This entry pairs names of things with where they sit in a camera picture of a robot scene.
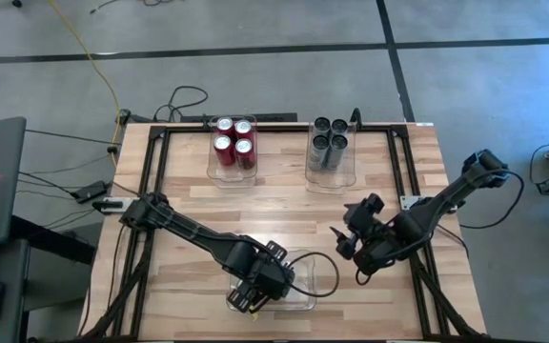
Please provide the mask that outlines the clear plastic wide bin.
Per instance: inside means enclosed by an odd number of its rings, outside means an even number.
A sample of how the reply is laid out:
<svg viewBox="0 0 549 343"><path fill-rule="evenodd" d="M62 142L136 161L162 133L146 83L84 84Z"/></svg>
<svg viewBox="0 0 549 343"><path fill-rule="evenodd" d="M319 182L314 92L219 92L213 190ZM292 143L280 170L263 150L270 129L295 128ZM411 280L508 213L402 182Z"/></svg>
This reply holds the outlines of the clear plastic wide bin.
<svg viewBox="0 0 549 343"><path fill-rule="evenodd" d="M316 293L315 280L315 257L313 255L304 257L293 264L295 271L294 285L302 291ZM307 312L311 311L317 300L314 297L299 293L290 289L285 298L276 301L269 301L260 311L264 312Z"/></svg>

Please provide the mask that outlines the black power strip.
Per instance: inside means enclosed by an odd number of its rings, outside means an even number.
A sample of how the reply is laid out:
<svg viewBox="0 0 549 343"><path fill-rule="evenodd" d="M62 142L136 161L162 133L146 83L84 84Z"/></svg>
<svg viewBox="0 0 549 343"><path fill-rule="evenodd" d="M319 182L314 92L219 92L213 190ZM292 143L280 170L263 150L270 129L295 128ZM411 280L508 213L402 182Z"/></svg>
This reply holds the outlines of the black power strip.
<svg viewBox="0 0 549 343"><path fill-rule="evenodd" d="M274 113L251 113L257 122L297 122L296 112L274 112ZM208 122L213 118L212 115L183 115L178 121L180 123L202 123Z"/></svg>

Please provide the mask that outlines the grey dark-top slim can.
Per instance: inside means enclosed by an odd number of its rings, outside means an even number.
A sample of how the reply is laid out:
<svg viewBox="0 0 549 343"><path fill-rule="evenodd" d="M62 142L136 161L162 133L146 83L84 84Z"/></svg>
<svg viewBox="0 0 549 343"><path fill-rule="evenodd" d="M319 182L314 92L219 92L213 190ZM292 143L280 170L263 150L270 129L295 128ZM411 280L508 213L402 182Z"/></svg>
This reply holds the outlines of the grey dark-top slim can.
<svg viewBox="0 0 549 343"><path fill-rule="evenodd" d="M336 170L342 161L342 157L348 148L348 140L344 135L336 134L331 137L330 147L327 152L325 168Z"/></svg>
<svg viewBox="0 0 549 343"><path fill-rule="evenodd" d="M331 121L327 117L318 117L314 121L313 136L322 135L329 138L331 134Z"/></svg>
<svg viewBox="0 0 549 343"><path fill-rule="evenodd" d="M319 134L312 138L307 152L307 166L310 170L319 171L322 169L329 146L329 138L325 135Z"/></svg>
<svg viewBox="0 0 549 343"><path fill-rule="evenodd" d="M333 140L337 136L347 138L349 125L343 119L335 119L331 122L330 139Z"/></svg>

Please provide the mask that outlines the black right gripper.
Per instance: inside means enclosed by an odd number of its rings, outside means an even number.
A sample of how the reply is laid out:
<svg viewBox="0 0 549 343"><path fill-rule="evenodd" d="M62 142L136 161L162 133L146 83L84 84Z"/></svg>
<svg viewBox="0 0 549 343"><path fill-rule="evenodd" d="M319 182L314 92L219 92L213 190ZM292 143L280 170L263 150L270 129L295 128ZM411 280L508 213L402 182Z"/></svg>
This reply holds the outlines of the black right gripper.
<svg viewBox="0 0 549 343"><path fill-rule="evenodd" d="M375 193L363 198L355 204L345 204L347 209L343 215L343 222L351 233L349 236L338 229L331 227L330 230L336 237L336 251L346 260L351 260L356 254L356 244L360 241L364 244L376 233L376 227L381 222L375 218L384 208L384 202Z"/></svg>

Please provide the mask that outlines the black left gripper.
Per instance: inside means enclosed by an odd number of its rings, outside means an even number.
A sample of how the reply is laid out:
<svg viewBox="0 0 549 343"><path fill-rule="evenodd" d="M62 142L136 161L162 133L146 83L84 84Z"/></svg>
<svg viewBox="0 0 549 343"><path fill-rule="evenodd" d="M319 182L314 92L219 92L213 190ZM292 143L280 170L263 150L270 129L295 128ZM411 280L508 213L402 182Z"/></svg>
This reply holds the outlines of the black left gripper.
<svg viewBox="0 0 549 343"><path fill-rule="evenodd" d="M258 313L270 300L287 296L294 269L283 262L288 252L274 241L266 246L241 243L240 247L240 252L232 253L232 265L225 268L237 278L226 300L241 313Z"/></svg>

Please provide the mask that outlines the black aluminium table frame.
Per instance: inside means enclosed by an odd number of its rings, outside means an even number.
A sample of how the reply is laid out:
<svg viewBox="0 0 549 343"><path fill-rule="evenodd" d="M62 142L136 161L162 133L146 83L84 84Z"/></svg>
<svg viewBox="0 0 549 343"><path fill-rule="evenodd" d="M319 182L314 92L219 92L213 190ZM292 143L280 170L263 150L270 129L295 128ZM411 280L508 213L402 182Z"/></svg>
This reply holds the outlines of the black aluminium table frame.
<svg viewBox="0 0 549 343"><path fill-rule="evenodd" d="M112 191L127 196L152 188L163 175L162 191L176 210L221 232L246 233L289 250L313 251L317 287L326 293L307 312L238 313L228 308L230 277L204 251L173 234L158 232L152 249L141 308L128 302L111 342L184 340L404 340L422 331L408 262L377 272L365 286L355 265L336 253L331 227L340 229L345 204L370 193L385 203L383 217L398 210L411 190L424 195L448 183L436 132L408 126L402 139L383 125L370 124L356 139L356 183L341 195L305 187L308 127L304 123L262 123L257 129L256 182L221 189L208 177L209 135L196 124L174 124L170 147L160 150L151 126L127 127Z"/></svg>

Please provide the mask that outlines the red Coke Zero can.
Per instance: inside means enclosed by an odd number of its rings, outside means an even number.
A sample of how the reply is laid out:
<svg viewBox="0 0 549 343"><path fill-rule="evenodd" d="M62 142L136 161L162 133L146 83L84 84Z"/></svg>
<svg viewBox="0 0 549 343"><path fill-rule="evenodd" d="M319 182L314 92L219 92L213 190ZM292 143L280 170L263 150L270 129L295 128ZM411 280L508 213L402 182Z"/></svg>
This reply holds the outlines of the red Coke Zero can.
<svg viewBox="0 0 549 343"><path fill-rule="evenodd" d="M216 120L215 128L219 134L226 135L231 140L235 140L234 121L231 117L219 117Z"/></svg>
<svg viewBox="0 0 549 343"><path fill-rule="evenodd" d="M256 152L253 142L248 138L239 139L234 146L236 160L243 170L251 170L256 164Z"/></svg>
<svg viewBox="0 0 549 343"><path fill-rule="evenodd" d="M228 135L217 135L213 140L213 149L222 166L228 167L235 163L234 144Z"/></svg>
<svg viewBox="0 0 549 343"><path fill-rule="evenodd" d="M234 123L234 134L236 140L247 139L254 142L254 126L247 119L241 119Z"/></svg>

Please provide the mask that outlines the black desk leg bar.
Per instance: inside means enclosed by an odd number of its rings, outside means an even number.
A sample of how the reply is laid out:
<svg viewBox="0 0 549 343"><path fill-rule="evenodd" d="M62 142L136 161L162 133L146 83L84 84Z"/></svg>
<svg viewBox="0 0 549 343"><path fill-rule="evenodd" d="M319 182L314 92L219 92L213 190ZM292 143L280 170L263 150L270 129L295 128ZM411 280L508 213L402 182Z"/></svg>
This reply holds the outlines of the black desk leg bar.
<svg viewBox="0 0 549 343"><path fill-rule="evenodd" d="M85 265L91 265L95 256L94 246L69 235L48 230L16 215L10 220L10 237L26 240L32 248Z"/></svg>

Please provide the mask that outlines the black power adapter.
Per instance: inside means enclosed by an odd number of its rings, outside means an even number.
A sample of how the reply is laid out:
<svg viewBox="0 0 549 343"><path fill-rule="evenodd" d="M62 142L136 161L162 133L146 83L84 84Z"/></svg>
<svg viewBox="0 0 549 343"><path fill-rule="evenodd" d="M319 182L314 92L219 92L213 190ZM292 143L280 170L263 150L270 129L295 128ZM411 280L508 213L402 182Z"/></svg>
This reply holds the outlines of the black power adapter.
<svg viewBox="0 0 549 343"><path fill-rule="evenodd" d="M96 181L88 186L70 192L71 197L78 203L83 204L104 195L109 188L109 184L104 181Z"/></svg>

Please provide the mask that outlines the clear plastic narrow bin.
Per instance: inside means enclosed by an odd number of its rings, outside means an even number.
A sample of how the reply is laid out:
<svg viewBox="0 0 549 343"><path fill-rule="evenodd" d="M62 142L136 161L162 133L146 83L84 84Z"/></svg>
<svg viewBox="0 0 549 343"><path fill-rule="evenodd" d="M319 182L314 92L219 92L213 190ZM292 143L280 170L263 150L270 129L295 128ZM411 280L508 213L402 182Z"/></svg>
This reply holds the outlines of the clear plastic narrow bin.
<svg viewBox="0 0 549 343"><path fill-rule="evenodd" d="M309 192L342 194L356 183L356 126L352 122L346 122L349 125L347 131L348 148L342 157L340 165L333 171L327 170L325 163L319 171L312 171L307 166L307 152L309 144L314 137L314 122L310 123L305 167L306 189Z"/></svg>
<svg viewBox="0 0 549 343"><path fill-rule="evenodd" d="M253 126L254 126L254 149L256 152L256 164L253 169L251 170L243 170L239 167L236 156L235 156L235 163L231 166L225 167L222 166L214 151L213 147L213 141L214 138L219 135L219 133L216 131L215 123L216 120L219 117L231 117L234 122L241 120L241 119L247 119L249 120ZM253 116L250 116L249 114L245 115L220 115L213 117L209 123L208 127L210 129L210 143L209 143L209 165L207 168L207 175L210 179L213 180L213 182L216 184L219 188L249 188L252 187L255 184L256 180L256 174L257 174L257 122L256 119ZM232 140L233 144L235 146L235 143L238 140Z"/></svg>

